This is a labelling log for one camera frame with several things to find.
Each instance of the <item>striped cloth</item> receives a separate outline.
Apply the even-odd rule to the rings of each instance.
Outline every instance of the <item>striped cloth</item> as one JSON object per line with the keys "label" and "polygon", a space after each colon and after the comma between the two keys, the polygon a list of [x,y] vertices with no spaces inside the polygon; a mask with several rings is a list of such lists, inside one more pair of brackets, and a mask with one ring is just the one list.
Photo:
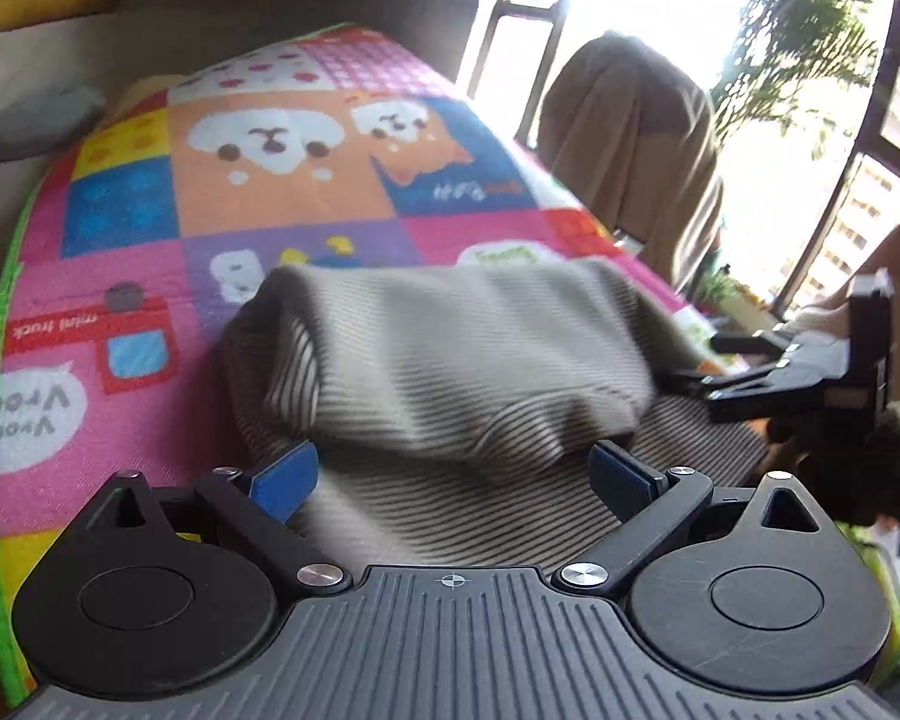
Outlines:
{"label": "striped cloth", "polygon": [[497,483],[631,435],[651,367],[696,367],[676,324],[604,258],[514,268],[273,271],[223,337],[256,459],[298,437]]}
{"label": "striped cloth", "polygon": [[[657,469],[692,466],[742,483],[763,457],[746,425],[714,425],[703,403],[665,396],[640,423],[632,453]],[[421,464],[336,447],[320,455],[317,489],[290,521],[360,576],[369,563],[539,565],[553,571],[619,523],[590,490],[578,454],[509,485],[462,464]]]}

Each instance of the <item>ribbed gray plate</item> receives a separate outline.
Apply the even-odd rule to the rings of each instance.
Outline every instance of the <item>ribbed gray plate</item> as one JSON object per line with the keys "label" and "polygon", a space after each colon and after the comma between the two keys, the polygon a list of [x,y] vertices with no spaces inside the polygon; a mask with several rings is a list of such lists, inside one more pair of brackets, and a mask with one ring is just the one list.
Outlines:
{"label": "ribbed gray plate", "polygon": [[[119,661],[114,661],[119,668]],[[549,589],[533,568],[373,567],[298,604],[256,661],[207,688],[111,702],[46,688],[18,720],[888,720],[860,685],[790,702],[682,680],[616,608]]]}

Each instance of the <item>gray cushion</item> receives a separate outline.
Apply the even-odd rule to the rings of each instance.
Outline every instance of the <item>gray cushion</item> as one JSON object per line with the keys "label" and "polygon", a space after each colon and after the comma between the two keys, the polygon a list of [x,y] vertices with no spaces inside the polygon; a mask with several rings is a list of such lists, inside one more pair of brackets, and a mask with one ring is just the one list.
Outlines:
{"label": "gray cushion", "polygon": [[68,146],[106,112],[103,95],[88,86],[48,87],[0,110],[0,162]]}

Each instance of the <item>dark metal window frame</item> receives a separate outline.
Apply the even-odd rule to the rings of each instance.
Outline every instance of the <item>dark metal window frame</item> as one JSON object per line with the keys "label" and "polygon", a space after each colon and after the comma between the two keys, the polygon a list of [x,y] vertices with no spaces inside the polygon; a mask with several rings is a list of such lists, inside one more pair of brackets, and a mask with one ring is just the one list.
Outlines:
{"label": "dark metal window frame", "polygon": [[[524,145],[527,143],[530,127],[533,126],[533,117],[535,117],[536,110],[540,105],[540,98],[543,96],[544,84],[554,65],[554,57],[557,55],[557,46],[563,34],[563,26],[566,22],[568,10],[569,0],[557,0],[549,8],[516,4],[511,0],[497,0],[490,15],[490,23],[487,25],[484,40],[480,45],[480,52],[477,54],[473,76],[470,78],[470,84],[467,89],[467,93],[471,98],[476,95],[480,78],[484,72],[484,66],[487,64],[487,55],[490,54],[490,45],[493,43],[497,23],[502,17],[514,16],[522,19],[544,20],[553,25],[553,28],[550,30],[550,37],[547,39],[543,50],[543,56],[540,59],[538,71],[533,79],[530,98],[528,98],[527,105],[523,111],[523,119],[521,119],[520,127],[516,132],[516,140]],[[813,261],[820,254],[823,241],[830,233],[837,218],[837,213],[840,212],[840,208],[845,200],[845,194],[850,186],[850,180],[855,175],[856,167],[859,165],[860,160],[863,157],[871,157],[871,159],[879,162],[900,178],[900,147],[895,146],[881,134],[884,121],[890,110],[890,101],[893,98],[893,89],[896,85],[896,77],[899,70],[900,0],[893,0],[893,10],[890,12],[890,25],[887,29],[887,40],[880,57],[880,65],[877,68],[874,87],[871,89],[871,98],[868,105],[866,105],[863,122],[860,124],[860,131],[857,133],[853,146],[850,148],[850,156],[847,157],[847,162],[840,173],[840,177],[837,179],[837,184],[830,195],[830,199],[823,208],[823,213],[813,231],[813,235],[810,237],[810,242],[799,256],[797,264],[794,265],[794,269],[780,290],[780,294],[773,302],[772,312],[780,319],[783,318],[783,314],[790,307],[790,303],[803,284],[804,279],[806,279],[807,272]]]}

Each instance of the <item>speech bubble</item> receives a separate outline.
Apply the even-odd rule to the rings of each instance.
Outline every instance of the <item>speech bubble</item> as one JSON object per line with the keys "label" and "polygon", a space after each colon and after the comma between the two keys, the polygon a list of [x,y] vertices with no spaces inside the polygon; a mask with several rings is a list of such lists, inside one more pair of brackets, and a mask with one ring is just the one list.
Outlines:
{"label": "speech bubble", "polygon": [[540,241],[492,241],[466,247],[457,265],[531,265],[564,259]]}
{"label": "speech bubble", "polygon": [[70,365],[1,374],[0,474],[42,463],[77,432],[86,414],[87,393]]}

